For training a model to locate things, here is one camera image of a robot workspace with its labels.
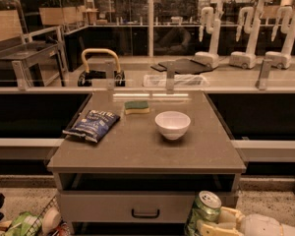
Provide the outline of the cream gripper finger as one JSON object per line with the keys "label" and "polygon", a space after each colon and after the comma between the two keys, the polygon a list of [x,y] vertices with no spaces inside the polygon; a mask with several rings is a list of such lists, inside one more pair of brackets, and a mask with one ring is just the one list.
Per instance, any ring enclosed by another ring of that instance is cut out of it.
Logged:
{"label": "cream gripper finger", "polygon": [[221,208],[221,210],[222,210],[222,211],[226,211],[226,212],[232,214],[232,215],[235,216],[236,218],[239,218],[239,217],[241,217],[241,216],[243,215],[243,213],[242,213],[240,210],[235,209],[235,208],[231,208],[231,207],[223,206],[223,207]]}
{"label": "cream gripper finger", "polygon": [[197,221],[197,229],[201,236],[234,236],[231,222],[213,223],[203,220]]}

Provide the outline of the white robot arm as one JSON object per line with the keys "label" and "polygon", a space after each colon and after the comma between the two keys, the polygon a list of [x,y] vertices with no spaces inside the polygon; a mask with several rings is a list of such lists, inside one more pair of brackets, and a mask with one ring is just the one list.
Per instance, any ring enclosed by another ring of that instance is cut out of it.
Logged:
{"label": "white robot arm", "polygon": [[295,227],[274,218],[224,206],[217,222],[198,220],[197,229],[201,236],[295,236]]}

